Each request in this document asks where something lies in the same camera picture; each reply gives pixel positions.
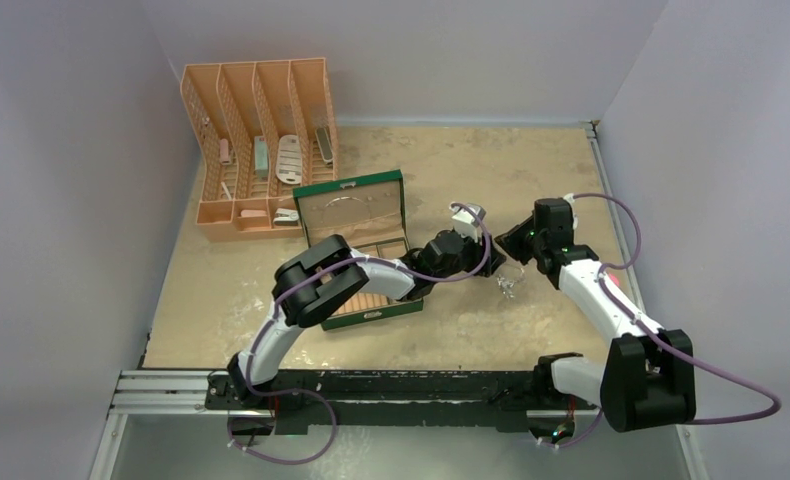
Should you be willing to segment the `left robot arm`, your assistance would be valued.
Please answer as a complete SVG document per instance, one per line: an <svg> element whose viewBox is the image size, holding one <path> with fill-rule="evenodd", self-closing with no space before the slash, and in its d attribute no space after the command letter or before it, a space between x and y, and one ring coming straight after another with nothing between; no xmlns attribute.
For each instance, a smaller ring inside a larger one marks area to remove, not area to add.
<svg viewBox="0 0 790 480"><path fill-rule="evenodd" d="M269 384L301 333L328 320L358 294L414 302L438 283L490 277L505 262L490 235L475 240L442 231L397 259L363 253L343 236L331 235L276 271L268 316L251 345L227 365L230 395L246 409L263 405Z"/></svg>

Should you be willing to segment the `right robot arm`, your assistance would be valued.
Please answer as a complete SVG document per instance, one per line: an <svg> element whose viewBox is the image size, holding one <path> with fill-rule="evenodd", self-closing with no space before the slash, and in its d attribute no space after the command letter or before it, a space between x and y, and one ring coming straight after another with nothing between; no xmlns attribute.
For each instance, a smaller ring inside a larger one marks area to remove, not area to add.
<svg viewBox="0 0 790 480"><path fill-rule="evenodd" d="M648 317L612 282L604 264L574 239L569 201L539 199L530 219L498 237L505 253L535 261L609 345L604 364L579 354L543 357L532 381L535 399L555 407L570 395L600 408L617 432L683 424L696 415L693 343L680 329Z"/></svg>

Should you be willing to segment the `green jewelry box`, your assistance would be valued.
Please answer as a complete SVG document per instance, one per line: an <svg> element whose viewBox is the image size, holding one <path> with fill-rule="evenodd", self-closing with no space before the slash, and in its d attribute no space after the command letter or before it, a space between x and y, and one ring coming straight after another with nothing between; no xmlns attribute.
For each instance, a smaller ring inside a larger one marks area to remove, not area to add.
<svg viewBox="0 0 790 480"><path fill-rule="evenodd" d="M307 244L338 234L364 255L395 261L410 249L404 179L399 170L299 187L293 191ZM400 302L360 292L321 324L324 331L420 312L422 300Z"/></svg>

